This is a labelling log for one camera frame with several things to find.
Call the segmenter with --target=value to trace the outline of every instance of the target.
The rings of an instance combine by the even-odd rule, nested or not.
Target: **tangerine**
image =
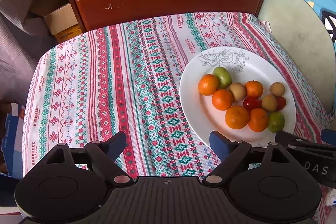
[[[249,114],[242,106],[230,107],[225,113],[225,122],[228,127],[242,129],[249,121]]]
[[[264,131],[268,126],[268,115],[262,108],[255,108],[250,112],[249,128],[254,132]]]
[[[264,92],[263,85],[255,80],[246,82],[244,87],[248,97],[259,98]]]
[[[212,95],[211,102],[218,110],[228,110],[232,105],[233,97],[228,90],[217,90]]]
[[[218,90],[219,80],[214,75],[204,75],[198,82],[199,93],[209,96]]]

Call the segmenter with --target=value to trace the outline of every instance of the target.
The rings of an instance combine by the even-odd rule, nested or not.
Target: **screw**
[[[208,183],[215,184],[215,183],[220,183],[222,181],[222,178],[219,177],[219,176],[208,176],[208,177],[205,178],[205,180]]]
[[[120,183],[120,184],[122,184],[122,183],[127,183],[127,182],[129,182],[129,181],[130,181],[130,178],[129,178],[128,176],[124,176],[124,175],[116,176],[116,177],[114,178],[114,182],[116,182],[116,183]]]

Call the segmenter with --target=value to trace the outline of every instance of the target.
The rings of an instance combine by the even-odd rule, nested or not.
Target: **green fruit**
[[[268,130],[277,133],[283,130],[285,126],[285,117],[281,112],[272,112],[268,116]]]
[[[213,70],[212,74],[219,79],[219,88],[226,89],[232,84],[232,78],[229,72],[223,67],[217,67]]]

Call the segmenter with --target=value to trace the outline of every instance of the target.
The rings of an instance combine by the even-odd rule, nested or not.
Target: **patterned tablecloth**
[[[320,132],[328,126],[325,110],[253,15],[180,14],[90,31],[41,57],[26,106],[24,175],[59,142],[83,147],[118,131],[128,138],[117,164],[133,178],[207,175],[219,159],[190,129],[179,83],[196,54],[217,46],[247,49],[277,68],[295,99],[294,133],[321,142]],[[323,187],[324,196],[327,190]],[[329,213],[323,202],[315,215],[318,223]]]

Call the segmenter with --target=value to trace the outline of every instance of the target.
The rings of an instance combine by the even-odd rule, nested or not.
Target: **white plate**
[[[264,86],[264,93],[269,94],[269,87],[274,82],[285,85],[283,95],[287,104],[281,110],[285,116],[284,130],[293,133],[296,108],[293,95],[282,75],[265,59],[260,56],[236,47],[210,48],[195,56],[185,67],[180,82],[180,99],[184,115],[197,136],[209,146],[209,135],[213,130],[219,131],[231,141],[244,140],[252,146],[266,147],[273,142],[275,134],[267,129],[263,132],[253,132],[248,126],[236,130],[229,128],[225,123],[225,111],[214,108],[211,103],[211,96],[204,96],[198,92],[198,82],[205,74],[212,74],[212,71],[222,66],[226,68],[232,77],[233,82],[243,85],[256,80]],[[234,102],[233,105],[243,105],[243,101]]]

